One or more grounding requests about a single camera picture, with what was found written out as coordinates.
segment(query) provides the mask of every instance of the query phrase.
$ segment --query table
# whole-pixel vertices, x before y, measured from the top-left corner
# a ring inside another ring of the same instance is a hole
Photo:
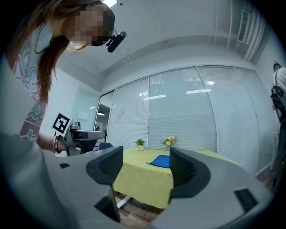
[[[210,157],[230,161],[210,150],[196,151]],[[156,208],[167,208],[173,177],[170,169],[148,165],[159,155],[170,155],[169,151],[126,149],[123,166],[113,184],[115,191],[128,195],[139,202]]]

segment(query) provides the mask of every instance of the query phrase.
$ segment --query woman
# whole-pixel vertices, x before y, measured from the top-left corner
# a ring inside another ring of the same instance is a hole
[[[0,132],[36,141],[42,149],[66,150],[59,139],[39,133],[52,71],[70,42],[99,46],[109,40],[115,16],[99,0],[43,0],[25,17],[0,64]]]

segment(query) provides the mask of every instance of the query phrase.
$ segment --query wooden floor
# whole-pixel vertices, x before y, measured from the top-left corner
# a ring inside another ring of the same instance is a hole
[[[274,164],[273,171],[267,169],[257,178],[265,185],[266,188],[272,192],[273,180],[277,177],[277,184],[279,183],[279,179],[282,175],[282,170],[284,169],[285,165],[286,159],[277,161]],[[114,196],[117,203],[125,197],[123,194],[118,195],[117,192],[114,192]],[[125,225],[126,228],[133,229],[147,228],[147,226],[153,222],[162,212],[163,209],[158,209],[153,206],[143,204],[135,199],[130,199],[124,205],[123,209],[119,209],[121,224]]]
[[[116,202],[122,200],[125,195],[114,192]],[[163,212],[163,209],[158,209],[153,206],[143,204],[135,199],[130,199],[123,209],[119,209],[121,224],[127,228],[142,229],[146,228],[150,222]]]

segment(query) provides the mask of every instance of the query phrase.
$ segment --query yellow flowers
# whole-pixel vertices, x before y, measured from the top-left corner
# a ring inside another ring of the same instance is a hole
[[[164,145],[172,145],[176,142],[176,136],[170,136],[168,138],[165,138],[163,141],[162,141],[162,144]]]

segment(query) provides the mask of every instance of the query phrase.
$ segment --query flower vase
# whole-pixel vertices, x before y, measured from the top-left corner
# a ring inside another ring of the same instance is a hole
[[[166,150],[170,151],[172,145],[166,145]]]
[[[136,150],[143,151],[144,147],[142,145],[136,145]]]

